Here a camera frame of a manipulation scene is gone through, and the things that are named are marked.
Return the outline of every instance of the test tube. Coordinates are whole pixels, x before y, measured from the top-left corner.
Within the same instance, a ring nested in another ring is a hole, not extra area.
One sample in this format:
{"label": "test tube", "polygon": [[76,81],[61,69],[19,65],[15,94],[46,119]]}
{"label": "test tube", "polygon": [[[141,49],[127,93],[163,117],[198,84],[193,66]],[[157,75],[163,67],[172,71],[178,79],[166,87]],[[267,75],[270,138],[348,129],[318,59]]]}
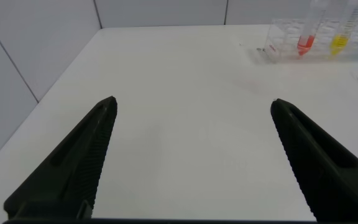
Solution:
{"label": "test tube", "polygon": [[331,42],[331,55],[335,56],[345,49],[352,31],[358,24],[358,0],[349,0],[337,32]]}
{"label": "test tube", "polygon": [[312,0],[310,10],[306,16],[305,26],[298,42],[298,53],[300,56],[306,54],[313,45],[318,27],[323,20],[327,7],[331,0]]}

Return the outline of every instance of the red liquid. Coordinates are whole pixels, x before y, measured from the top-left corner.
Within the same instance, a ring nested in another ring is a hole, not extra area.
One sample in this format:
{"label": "red liquid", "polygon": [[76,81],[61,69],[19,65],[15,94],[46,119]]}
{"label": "red liquid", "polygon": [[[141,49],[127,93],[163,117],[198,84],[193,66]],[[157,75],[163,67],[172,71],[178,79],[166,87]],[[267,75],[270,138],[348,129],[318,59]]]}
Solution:
{"label": "red liquid", "polygon": [[309,36],[309,39],[306,42],[306,45],[300,43],[301,38],[299,38],[299,42],[298,42],[298,53],[299,53],[300,56],[308,53],[308,51],[310,50],[310,48],[311,48],[311,46],[313,45],[313,42],[314,42],[314,36],[312,36],[312,35]]}

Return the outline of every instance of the white table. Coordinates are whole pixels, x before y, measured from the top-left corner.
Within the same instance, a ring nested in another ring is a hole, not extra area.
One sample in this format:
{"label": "white table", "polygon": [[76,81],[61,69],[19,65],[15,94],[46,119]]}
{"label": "white table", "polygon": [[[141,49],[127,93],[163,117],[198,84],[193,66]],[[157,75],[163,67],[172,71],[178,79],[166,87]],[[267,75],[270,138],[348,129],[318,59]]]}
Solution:
{"label": "white table", "polygon": [[358,64],[272,64],[268,26],[99,31],[0,152],[5,199],[99,100],[118,115],[94,217],[314,220],[270,115],[292,102],[358,156]]}

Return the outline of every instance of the test tube rack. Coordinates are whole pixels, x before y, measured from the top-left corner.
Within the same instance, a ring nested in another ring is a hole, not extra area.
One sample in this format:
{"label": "test tube rack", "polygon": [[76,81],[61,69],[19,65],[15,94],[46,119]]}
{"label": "test tube rack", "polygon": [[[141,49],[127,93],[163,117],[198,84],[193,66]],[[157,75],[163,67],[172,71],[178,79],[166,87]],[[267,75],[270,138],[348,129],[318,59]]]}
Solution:
{"label": "test tube rack", "polygon": [[328,62],[358,61],[358,24],[346,48],[332,56],[330,45],[339,26],[339,19],[323,19],[311,50],[299,56],[298,41],[305,24],[304,19],[274,19],[265,43],[265,53],[273,62]]}

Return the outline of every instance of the yellow liquid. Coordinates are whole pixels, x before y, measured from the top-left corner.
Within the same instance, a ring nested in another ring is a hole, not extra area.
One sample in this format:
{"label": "yellow liquid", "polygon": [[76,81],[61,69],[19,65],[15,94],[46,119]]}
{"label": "yellow liquid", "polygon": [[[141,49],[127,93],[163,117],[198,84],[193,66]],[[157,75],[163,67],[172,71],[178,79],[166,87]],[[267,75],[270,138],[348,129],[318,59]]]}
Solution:
{"label": "yellow liquid", "polygon": [[347,45],[347,41],[349,41],[349,38],[346,36],[341,34],[335,35],[333,42],[331,43],[331,55],[335,56],[343,51]]}

